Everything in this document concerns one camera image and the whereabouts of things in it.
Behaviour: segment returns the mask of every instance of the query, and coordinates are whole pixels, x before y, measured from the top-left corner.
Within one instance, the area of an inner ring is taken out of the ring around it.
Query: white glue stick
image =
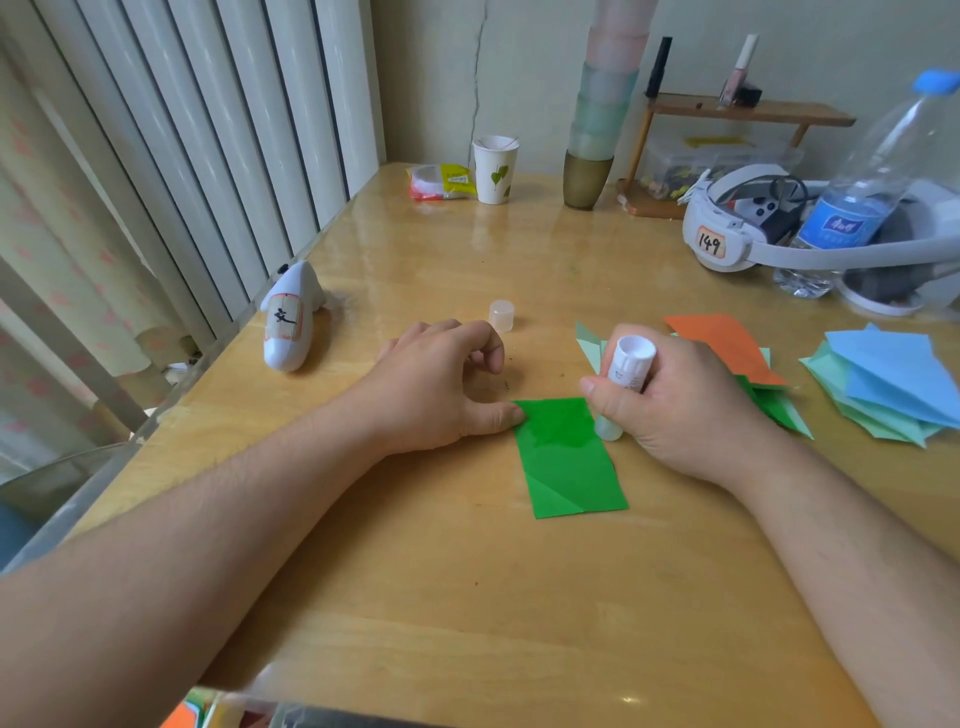
[[[643,389],[643,383],[647,380],[647,373],[650,372],[650,365],[654,363],[656,355],[657,347],[650,339],[642,336],[621,336],[616,342],[607,379],[621,387],[639,392]],[[597,415],[593,431],[601,439],[612,442],[623,434],[623,427],[612,423],[603,415]]]
[[[260,305],[260,310],[267,313],[263,336],[267,366],[280,372],[300,367],[310,351],[313,313],[324,303],[326,293],[306,261],[294,263],[280,276]]]

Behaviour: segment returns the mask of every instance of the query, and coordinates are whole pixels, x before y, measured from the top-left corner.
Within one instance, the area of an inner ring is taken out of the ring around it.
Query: curtain
[[[83,345],[61,361],[25,323],[0,272],[0,482],[117,442],[126,429],[77,372],[86,357],[141,408],[195,355],[156,278],[12,64],[0,57],[0,257]]]

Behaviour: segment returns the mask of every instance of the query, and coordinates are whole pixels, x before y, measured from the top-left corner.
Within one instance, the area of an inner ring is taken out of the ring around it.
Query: white paper cup
[[[503,205],[510,198],[516,150],[520,143],[511,136],[481,136],[473,142],[477,199],[486,205]]]

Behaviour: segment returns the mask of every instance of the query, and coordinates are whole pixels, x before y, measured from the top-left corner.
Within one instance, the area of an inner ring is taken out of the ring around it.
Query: crack in wall
[[[490,0],[484,0],[483,18],[480,20],[480,30],[477,31],[477,51],[473,57],[473,120],[470,122],[470,139],[467,140],[467,168],[470,167],[470,154],[473,152],[473,135],[477,131],[477,114],[480,113],[480,44],[483,42],[483,29],[487,27],[487,15],[490,10]]]

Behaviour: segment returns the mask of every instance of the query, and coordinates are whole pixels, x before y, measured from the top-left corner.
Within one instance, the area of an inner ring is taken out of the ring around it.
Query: white radiator
[[[382,160],[369,0],[0,6],[202,347]]]

